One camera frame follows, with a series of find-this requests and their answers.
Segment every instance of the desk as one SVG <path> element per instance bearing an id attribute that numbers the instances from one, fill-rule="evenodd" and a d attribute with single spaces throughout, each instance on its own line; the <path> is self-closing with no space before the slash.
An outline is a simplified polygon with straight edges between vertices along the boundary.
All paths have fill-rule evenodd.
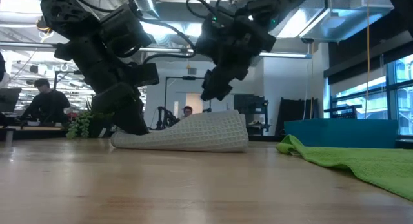
<path id="1" fill-rule="evenodd" d="M 23 129 L 19 126 L 11 126 L 7 128 L 13 128 L 16 130 L 62 130 L 63 127 L 31 127 L 31 126 L 23 126 Z"/>
<path id="2" fill-rule="evenodd" d="M 278 154 L 119 150 L 107 139 L 0 147 L 1 224 L 412 223 L 412 203 Z"/>

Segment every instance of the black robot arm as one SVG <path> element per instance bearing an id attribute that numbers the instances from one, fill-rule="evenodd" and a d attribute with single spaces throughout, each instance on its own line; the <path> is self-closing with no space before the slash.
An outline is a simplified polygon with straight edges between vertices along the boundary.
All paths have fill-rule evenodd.
<path id="1" fill-rule="evenodd" d="M 97 94 L 93 111 L 114 113 L 114 124 L 131 134 L 146 134 L 143 102 L 137 89 L 159 83 L 154 63 L 125 64 L 152 41 L 128 4 L 98 20 L 77 0 L 42 0 L 46 24 L 70 41 L 58 44 L 55 57 L 75 62 Z"/>
<path id="2" fill-rule="evenodd" d="M 268 32 L 305 0 L 254 0 L 235 12 L 197 1 L 210 10 L 208 15 L 200 16 L 190 9 L 205 19 L 197 52 L 210 57 L 216 65 L 205 74 L 201 99 L 206 101 L 222 100 L 232 90 L 231 80 L 244 80 L 253 58 L 263 50 L 270 52 L 274 46 L 276 38 Z"/>

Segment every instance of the man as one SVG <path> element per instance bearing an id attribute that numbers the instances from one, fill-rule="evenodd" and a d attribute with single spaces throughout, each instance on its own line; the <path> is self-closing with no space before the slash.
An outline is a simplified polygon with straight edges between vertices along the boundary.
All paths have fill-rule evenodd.
<path id="1" fill-rule="evenodd" d="M 6 73 L 6 62 L 0 52 L 0 88 L 7 88 L 10 82 L 10 75 Z"/>
<path id="2" fill-rule="evenodd" d="M 185 106 L 184 108 L 183 108 L 183 118 L 186 118 L 186 117 L 188 117 L 189 115 L 191 115 L 192 114 L 192 107 L 190 107 L 190 106 Z"/>
<path id="3" fill-rule="evenodd" d="M 40 94 L 33 98 L 32 103 L 20 119 L 24 119 L 30 114 L 39 119 L 40 122 L 68 122 L 68 117 L 63 112 L 64 108 L 70 107 L 66 96 L 62 92 L 51 89 L 47 79 L 38 79 L 34 82 L 34 86 Z"/>

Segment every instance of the yellow cable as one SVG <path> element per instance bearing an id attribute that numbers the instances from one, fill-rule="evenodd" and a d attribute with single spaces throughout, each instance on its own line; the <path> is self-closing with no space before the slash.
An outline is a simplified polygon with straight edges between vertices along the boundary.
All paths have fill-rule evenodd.
<path id="1" fill-rule="evenodd" d="M 367 119 L 368 82 L 370 81 L 370 0 L 367 0 L 367 87 L 364 119 Z"/>
<path id="2" fill-rule="evenodd" d="M 45 40 L 47 39 L 47 37 L 48 37 L 49 34 L 50 34 L 50 31 L 51 31 L 51 28 L 49 28 L 49 29 L 47 30 L 47 33 L 46 33 L 45 36 L 41 39 L 40 43 L 44 43 L 44 42 L 45 42 Z"/>
<path id="3" fill-rule="evenodd" d="M 314 55 L 314 42 L 312 43 L 312 50 L 311 54 Z M 310 83 L 310 94 L 311 94 L 311 105 L 310 105 L 310 119 L 312 119 L 312 101 L 314 100 L 313 94 L 312 94 L 312 82 L 313 82 L 313 75 L 314 75 L 314 60 L 311 59 L 311 83 Z"/>

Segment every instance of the ceiling light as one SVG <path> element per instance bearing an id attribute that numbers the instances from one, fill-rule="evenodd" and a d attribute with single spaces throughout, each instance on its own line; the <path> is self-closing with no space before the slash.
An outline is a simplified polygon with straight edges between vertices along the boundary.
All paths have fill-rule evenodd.
<path id="1" fill-rule="evenodd" d="M 310 54 L 295 54 L 295 53 L 278 53 L 278 52 L 261 52 L 261 57 L 287 57 L 295 59 L 310 59 L 312 56 Z"/>
<path id="2" fill-rule="evenodd" d="M 35 28 L 36 25 L 0 23 L 0 27 L 2 28 Z"/>
<path id="3" fill-rule="evenodd" d="M 18 43 L 18 42 L 1 42 L 1 46 L 14 46 L 14 47 L 31 47 L 31 48 L 45 48 L 54 49 L 53 44 L 47 43 Z"/>
<path id="4" fill-rule="evenodd" d="M 202 24 L 201 23 L 191 23 L 185 30 L 185 34 L 189 36 L 199 37 L 202 32 Z"/>
<path id="5" fill-rule="evenodd" d="M 37 91 L 37 88 L 21 88 L 21 89 L 25 91 Z M 83 92 L 86 94 L 95 94 L 93 90 L 89 90 L 89 89 L 67 89 L 67 88 L 57 88 L 57 89 L 60 92 Z"/>
<path id="6" fill-rule="evenodd" d="M 74 85 L 78 87 L 82 87 L 84 85 L 82 82 L 78 82 L 78 81 L 70 81 L 69 83 L 70 85 Z"/>
<path id="7" fill-rule="evenodd" d="M 166 53 L 180 53 L 181 49 L 178 48 L 152 48 L 152 47 L 141 47 L 140 52 L 166 52 Z"/>
<path id="8" fill-rule="evenodd" d="M 42 13 L 39 0 L 1 0 L 0 12 Z"/>
<path id="9" fill-rule="evenodd" d="M 142 24 L 143 30 L 148 34 L 152 34 L 153 36 L 164 36 L 164 35 L 167 35 L 167 34 L 176 34 L 173 30 L 171 30 L 167 27 L 154 25 L 154 24 L 150 24 L 150 23 L 141 23 L 141 24 Z M 179 24 L 179 23 L 167 23 L 167 24 L 175 27 L 180 32 L 183 31 L 182 25 Z"/>

